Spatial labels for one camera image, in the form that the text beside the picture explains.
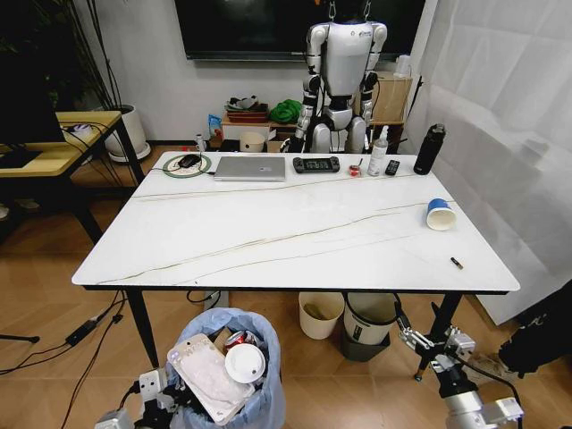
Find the television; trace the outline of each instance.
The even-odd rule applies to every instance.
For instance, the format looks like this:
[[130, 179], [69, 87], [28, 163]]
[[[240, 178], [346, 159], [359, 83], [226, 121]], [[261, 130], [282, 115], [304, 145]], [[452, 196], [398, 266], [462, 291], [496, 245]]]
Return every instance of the television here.
[[[308, 29], [328, 22], [327, 0], [175, 0], [190, 60], [303, 61]], [[425, 0], [372, 0], [387, 26], [381, 59], [410, 54]]]

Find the black water bottle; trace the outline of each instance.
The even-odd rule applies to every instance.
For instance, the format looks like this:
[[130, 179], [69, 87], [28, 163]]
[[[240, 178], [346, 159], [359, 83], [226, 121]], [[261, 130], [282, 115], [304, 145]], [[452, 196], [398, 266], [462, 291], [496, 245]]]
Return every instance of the black water bottle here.
[[428, 174], [433, 167], [435, 158], [443, 146], [445, 139], [445, 126], [442, 123], [436, 123], [429, 129], [423, 140], [423, 144], [419, 149], [419, 155], [413, 167], [413, 171], [417, 174]]

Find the laptop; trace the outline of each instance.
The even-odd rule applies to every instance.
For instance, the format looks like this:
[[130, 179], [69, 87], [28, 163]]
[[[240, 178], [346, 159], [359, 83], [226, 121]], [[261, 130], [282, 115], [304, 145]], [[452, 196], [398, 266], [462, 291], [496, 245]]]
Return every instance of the laptop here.
[[216, 181], [285, 181], [284, 158], [275, 156], [222, 156]]

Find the remote control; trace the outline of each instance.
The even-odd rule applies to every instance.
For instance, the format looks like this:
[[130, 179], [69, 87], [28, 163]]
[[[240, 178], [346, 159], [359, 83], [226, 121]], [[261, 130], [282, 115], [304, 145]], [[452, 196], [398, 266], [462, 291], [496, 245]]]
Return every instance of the remote control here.
[[387, 174], [388, 176], [394, 176], [399, 167], [400, 167], [400, 162], [392, 159], [390, 163], [387, 164], [387, 168], [385, 169], [385, 174]]
[[340, 170], [340, 160], [337, 156], [330, 158], [294, 158], [294, 170], [297, 173], [307, 172], [338, 172]]

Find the white table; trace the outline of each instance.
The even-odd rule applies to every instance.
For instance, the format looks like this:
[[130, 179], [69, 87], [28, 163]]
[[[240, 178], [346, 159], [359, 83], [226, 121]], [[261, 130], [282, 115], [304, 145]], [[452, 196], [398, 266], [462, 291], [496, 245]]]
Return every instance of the white table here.
[[[156, 168], [180, 155], [168, 152]], [[207, 153], [214, 171], [220, 156]], [[351, 178], [369, 156], [340, 155], [338, 173], [297, 174], [283, 156], [285, 182], [175, 179], [154, 170], [73, 276], [89, 290], [126, 290], [139, 334], [158, 365], [143, 290], [370, 290], [446, 293], [450, 324], [463, 293], [506, 293], [519, 285], [432, 174]], [[450, 231], [425, 224], [427, 203], [444, 198], [457, 214]], [[465, 268], [458, 269], [455, 257]]]

